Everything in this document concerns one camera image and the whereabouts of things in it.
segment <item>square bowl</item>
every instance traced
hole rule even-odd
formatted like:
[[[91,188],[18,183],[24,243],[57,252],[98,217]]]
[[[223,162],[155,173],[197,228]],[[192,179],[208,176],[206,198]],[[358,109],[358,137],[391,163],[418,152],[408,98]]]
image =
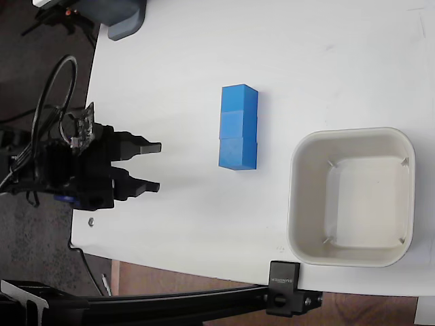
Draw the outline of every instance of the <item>square bowl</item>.
[[[321,131],[292,157],[288,240],[302,262],[385,267],[413,236],[415,152],[394,128]]]

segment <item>white table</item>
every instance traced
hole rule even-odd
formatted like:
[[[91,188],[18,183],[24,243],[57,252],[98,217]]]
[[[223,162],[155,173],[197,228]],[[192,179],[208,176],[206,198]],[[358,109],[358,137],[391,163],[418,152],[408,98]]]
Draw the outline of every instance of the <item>white table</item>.
[[[388,268],[303,265],[303,289],[435,295],[435,6],[431,1],[149,0],[117,42],[102,27],[88,102],[162,153],[116,164],[161,182],[115,209],[75,211],[87,253],[247,283],[287,242],[290,159],[317,130],[391,126],[417,154],[413,243]],[[218,167],[221,87],[260,92],[258,169]],[[94,217],[94,227],[88,219]]]

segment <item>blue block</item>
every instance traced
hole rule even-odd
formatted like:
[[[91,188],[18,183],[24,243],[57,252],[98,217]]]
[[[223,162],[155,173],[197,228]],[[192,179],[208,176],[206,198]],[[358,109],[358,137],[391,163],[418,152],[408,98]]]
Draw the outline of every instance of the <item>blue block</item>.
[[[245,84],[222,88],[221,112],[253,111],[257,115],[258,92]]]
[[[249,138],[221,139],[219,166],[231,170],[255,170],[257,168],[257,142]]]
[[[257,114],[248,111],[222,112],[219,139],[257,139]]]

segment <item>black cable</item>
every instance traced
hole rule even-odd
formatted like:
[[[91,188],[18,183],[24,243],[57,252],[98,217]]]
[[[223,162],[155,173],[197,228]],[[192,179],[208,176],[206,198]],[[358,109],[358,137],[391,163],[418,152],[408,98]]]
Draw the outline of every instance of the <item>black cable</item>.
[[[44,107],[44,109],[53,109],[53,108],[55,108],[54,105],[46,105]],[[84,108],[83,107],[74,107],[74,108],[71,109],[71,111],[82,110],[82,109],[84,109]],[[13,116],[13,117],[9,117],[7,119],[0,120],[0,124],[8,124],[9,122],[13,122],[13,121],[19,120],[19,119],[21,119],[23,117],[26,117],[26,116],[34,113],[35,111],[36,111],[36,109],[30,109],[30,110],[24,111],[22,113],[19,113],[19,114]]]
[[[94,274],[90,270],[90,267],[88,265],[88,261],[86,260],[86,256],[84,255],[83,250],[81,248],[78,248],[78,247],[72,247],[73,244],[71,243],[71,237],[72,237],[72,228],[71,228],[71,232],[69,234],[68,249],[71,250],[71,251],[78,251],[80,253],[80,256],[82,257],[82,261],[83,261],[84,267],[86,267],[86,271],[88,272],[88,274],[90,276],[90,279],[92,280],[92,283],[94,283],[94,286],[97,289],[97,291],[100,293],[100,295],[104,296],[104,293],[101,291],[100,286],[98,285],[97,281],[95,280]]]
[[[65,97],[63,104],[60,106],[60,117],[59,117],[59,126],[62,122],[63,116],[67,111],[69,102],[71,101],[71,97],[73,96],[75,83],[77,81],[77,60],[75,57],[66,55],[59,60],[58,63],[54,66],[50,76],[48,76],[47,82],[42,90],[41,96],[39,97],[38,104],[36,105],[35,116],[33,117],[33,125],[32,125],[32,134],[31,134],[31,149],[32,149],[32,157],[35,158],[37,153],[37,142],[39,140],[39,119],[41,115],[41,110],[44,107],[47,96],[50,93],[54,80],[59,74],[60,70],[65,66],[68,62],[71,63],[71,81],[69,83],[68,93]]]
[[[36,111],[36,109],[30,109],[30,110],[24,111],[22,113],[15,115],[14,117],[9,117],[7,119],[0,120],[0,124],[7,124],[8,122],[13,122],[15,120],[21,119],[22,117],[26,117],[26,116],[34,113],[35,111]]]
[[[59,74],[60,70],[68,62],[71,63],[71,81],[69,83],[68,93],[65,97],[63,104],[60,107],[56,107],[55,110],[49,115],[49,117],[43,122],[41,132],[39,131],[39,120],[41,118],[41,111],[46,106],[47,97],[52,89],[54,80]],[[32,159],[35,159],[37,155],[38,141],[42,136],[48,132],[54,125],[58,118],[59,130],[62,131],[62,119],[67,111],[75,83],[77,81],[77,60],[70,55],[62,57],[58,63],[54,66],[52,72],[48,76],[47,82],[42,90],[41,96],[38,99],[38,103],[35,109],[35,115],[33,116],[32,130],[31,130],[31,142],[23,149],[23,151],[17,155],[15,162],[11,166],[10,173],[0,182],[0,189],[13,177],[14,173],[25,167]]]

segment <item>wooden floor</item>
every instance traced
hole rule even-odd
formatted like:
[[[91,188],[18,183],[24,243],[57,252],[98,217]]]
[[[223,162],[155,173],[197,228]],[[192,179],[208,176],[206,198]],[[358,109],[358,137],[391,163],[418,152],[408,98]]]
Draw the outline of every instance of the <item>wooden floor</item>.
[[[243,283],[218,280],[114,262],[114,294],[176,293],[238,287]],[[414,325],[416,297],[377,297],[325,293],[323,306],[292,319],[268,316],[264,311],[206,322],[210,326],[281,325]]]

